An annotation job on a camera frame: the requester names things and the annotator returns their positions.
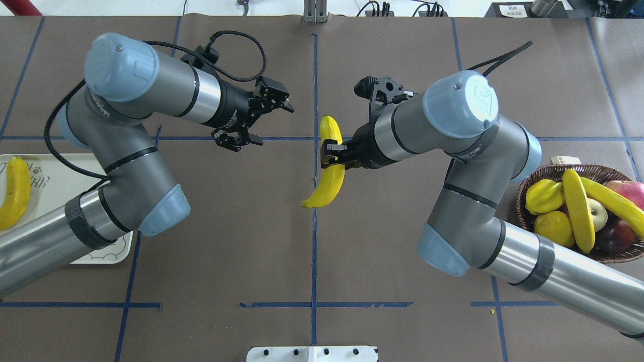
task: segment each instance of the light blue plastic cover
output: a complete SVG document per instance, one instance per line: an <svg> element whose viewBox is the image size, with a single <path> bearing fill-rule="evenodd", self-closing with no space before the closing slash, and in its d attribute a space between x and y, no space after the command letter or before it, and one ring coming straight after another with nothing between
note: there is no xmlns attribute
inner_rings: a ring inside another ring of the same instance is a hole
<svg viewBox="0 0 644 362"><path fill-rule="evenodd" d="M539 140L536 139L532 133L528 132L525 127L521 126L521 128L523 128L526 133L528 140L527 160L523 170L521 170L517 176L512 178L510 180L511 182L523 181L526 177L530 176L530 174L539 167L539 163L541 163L541 143L539 143Z"/></svg>
<svg viewBox="0 0 644 362"><path fill-rule="evenodd" d="M139 98L150 89L158 72L158 54L150 45L117 33L96 38L85 58L87 87L113 102Z"/></svg>
<svg viewBox="0 0 644 362"><path fill-rule="evenodd" d="M450 275L463 276L469 269L465 259L427 223L416 252L426 263Z"/></svg>
<svg viewBox="0 0 644 362"><path fill-rule="evenodd" d="M422 109L437 131L453 138L470 138L497 121L497 93L481 74L464 70L427 88Z"/></svg>
<svg viewBox="0 0 644 362"><path fill-rule="evenodd" d="M90 149L90 147L77 139L74 133L71 131L70 124L67 122L67 103L58 111L56 115L56 123L58 123L58 129L62 133L62 137L70 141L74 146L83 149Z"/></svg>
<svg viewBox="0 0 644 362"><path fill-rule="evenodd" d="M158 235L179 224L188 215L190 204L181 190L181 185L177 184L147 214L138 229L145 236Z"/></svg>

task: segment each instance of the wicker basket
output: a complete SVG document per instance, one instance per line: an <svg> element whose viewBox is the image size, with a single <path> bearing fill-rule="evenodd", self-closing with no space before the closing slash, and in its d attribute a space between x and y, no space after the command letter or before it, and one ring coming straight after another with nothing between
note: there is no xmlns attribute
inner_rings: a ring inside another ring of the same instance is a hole
<svg viewBox="0 0 644 362"><path fill-rule="evenodd" d="M590 178L591 180L599 182L600 184L604 184L611 180L631 181L628 176L624 175L618 170L602 165L581 164L550 165L539 167L535 170L535 172L532 172L527 179L521 182L521 184L519 185L519 190L516 193L516 213L518 215L521 228L528 231L535 230L536 216L532 215L526 209L526 191L528 190L528 188L537 183L539 180L543 180L545 178L561 182L564 171L569 168L577 171L580 176ZM581 250L577 248L577 245L573 247L573 250L581 252ZM604 255L596 254L595 252L586 254L586 256L588 256L589 258L604 264L631 262L632 260L641 258L642 255L644 255L644 242L637 239L637 237L636 240L628 247L628 249L622 251L619 254Z"/></svg>

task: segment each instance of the white tray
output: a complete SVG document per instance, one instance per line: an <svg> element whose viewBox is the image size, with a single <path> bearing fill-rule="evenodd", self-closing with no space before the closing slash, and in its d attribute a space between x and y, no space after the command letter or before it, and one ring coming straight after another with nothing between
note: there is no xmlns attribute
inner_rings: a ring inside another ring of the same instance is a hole
<svg viewBox="0 0 644 362"><path fill-rule="evenodd" d="M14 155L0 155L0 205L6 193L6 163ZM29 167L32 179L32 196L23 217L13 227L0 231L0 236L20 227L71 200L89 189L99 180L81 175L67 168L54 156L46 154L18 155ZM72 164L88 171L104 175L99 162L91 153L63 154ZM129 254L133 233L121 236L115 243L101 250L93 251L72 264L116 264Z"/></svg>

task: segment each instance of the white metal plate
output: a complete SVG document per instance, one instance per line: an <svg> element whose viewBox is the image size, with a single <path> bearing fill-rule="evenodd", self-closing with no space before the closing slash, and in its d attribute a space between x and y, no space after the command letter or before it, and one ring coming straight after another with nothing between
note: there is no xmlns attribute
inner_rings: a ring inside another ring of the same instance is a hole
<svg viewBox="0 0 644 362"><path fill-rule="evenodd" d="M248 351L246 362L377 362L377 349L370 346L254 347Z"/></svg>
<svg viewBox="0 0 644 362"><path fill-rule="evenodd" d="M14 155L0 155L0 205L5 200L6 163ZM20 227L71 200L86 191L98 180L76 173L60 163L50 154L18 155L29 167L32 179L32 195L23 217L11 228L0 231L0 236ZM72 164L88 171L104 172L91 153L71 153L63 155ZM120 237L115 243L101 250L93 251L72 264L116 264L129 254L133 233Z"/></svg>

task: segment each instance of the red object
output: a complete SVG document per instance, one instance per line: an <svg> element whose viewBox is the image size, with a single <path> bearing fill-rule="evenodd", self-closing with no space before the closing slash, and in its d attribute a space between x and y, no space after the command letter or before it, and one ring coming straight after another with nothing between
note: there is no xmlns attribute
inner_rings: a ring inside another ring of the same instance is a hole
<svg viewBox="0 0 644 362"><path fill-rule="evenodd" d="M0 0L14 15L43 16L29 0Z"/></svg>

